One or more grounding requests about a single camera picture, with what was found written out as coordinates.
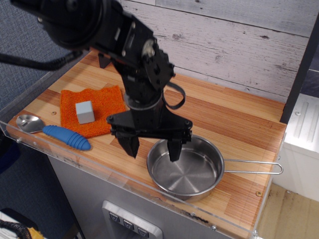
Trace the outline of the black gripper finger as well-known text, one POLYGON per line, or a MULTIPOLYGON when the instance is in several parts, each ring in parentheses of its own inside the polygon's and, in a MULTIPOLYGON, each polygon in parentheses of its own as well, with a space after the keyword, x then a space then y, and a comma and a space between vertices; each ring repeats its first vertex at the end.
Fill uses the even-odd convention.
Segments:
POLYGON ((171 162, 178 161, 181 154, 181 150, 182 150, 182 141, 178 139, 169 140, 167 142, 167 148, 168 148, 170 161, 171 162))
POLYGON ((130 157, 136 158, 139 149, 139 138, 137 136, 127 136, 122 134, 117 134, 116 138, 126 154, 130 157))

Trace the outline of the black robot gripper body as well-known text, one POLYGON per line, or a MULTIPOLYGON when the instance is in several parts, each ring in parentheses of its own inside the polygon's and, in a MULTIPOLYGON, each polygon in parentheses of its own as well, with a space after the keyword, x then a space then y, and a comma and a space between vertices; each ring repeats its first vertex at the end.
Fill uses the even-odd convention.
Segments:
POLYGON ((162 98, 142 103, 125 97, 129 110, 107 117, 111 133, 120 144, 134 145, 140 137, 166 139, 186 143, 191 141, 192 122, 173 114, 162 98))

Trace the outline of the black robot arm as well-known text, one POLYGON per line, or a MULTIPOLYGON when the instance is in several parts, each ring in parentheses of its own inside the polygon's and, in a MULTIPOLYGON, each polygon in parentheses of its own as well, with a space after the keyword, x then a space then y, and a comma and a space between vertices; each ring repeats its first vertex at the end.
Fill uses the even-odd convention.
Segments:
POLYGON ((69 49, 66 56, 38 62, 2 54, 3 63, 38 70, 57 70, 85 49, 99 52, 100 67, 113 64, 125 87, 129 110, 107 117, 111 133, 129 156, 136 156, 139 138, 167 141, 171 161, 180 157, 191 141, 192 122, 175 115, 163 90, 179 86, 171 82, 174 65, 158 46, 153 32, 116 0, 14 0, 12 4, 37 16, 50 38, 69 49))

